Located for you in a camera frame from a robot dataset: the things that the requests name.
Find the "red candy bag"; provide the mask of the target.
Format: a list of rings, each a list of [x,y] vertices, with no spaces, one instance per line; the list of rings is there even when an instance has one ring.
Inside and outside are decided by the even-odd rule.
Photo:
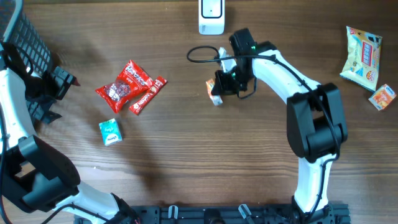
[[[119,113],[123,105],[140,95],[153,85],[153,79],[133,60],[128,61],[115,81],[97,88],[114,113]]]

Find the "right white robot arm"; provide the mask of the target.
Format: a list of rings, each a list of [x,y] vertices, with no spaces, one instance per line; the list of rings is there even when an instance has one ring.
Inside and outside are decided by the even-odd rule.
[[[348,130],[336,85],[322,85],[291,66],[270,42],[258,44],[249,29],[230,36],[234,54],[219,49],[212,95],[239,95],[250,80],[267,84],[286,104],[287,140],[298,157],[298,184],[292,219],[316,222],[330,207],[326,196],[330,169],[340,157]]]

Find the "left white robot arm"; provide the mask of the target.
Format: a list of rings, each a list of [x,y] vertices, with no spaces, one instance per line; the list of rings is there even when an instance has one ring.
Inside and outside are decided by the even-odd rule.
[[[34,75],[23,53],[1,43],[1,197],[26,213],[52,212],[46,223],[61,211],[91,223],[139,223],[123,199],[82,182],[73,162],[37,136],[27,104],[50,107],[77,81],[60,68]]]

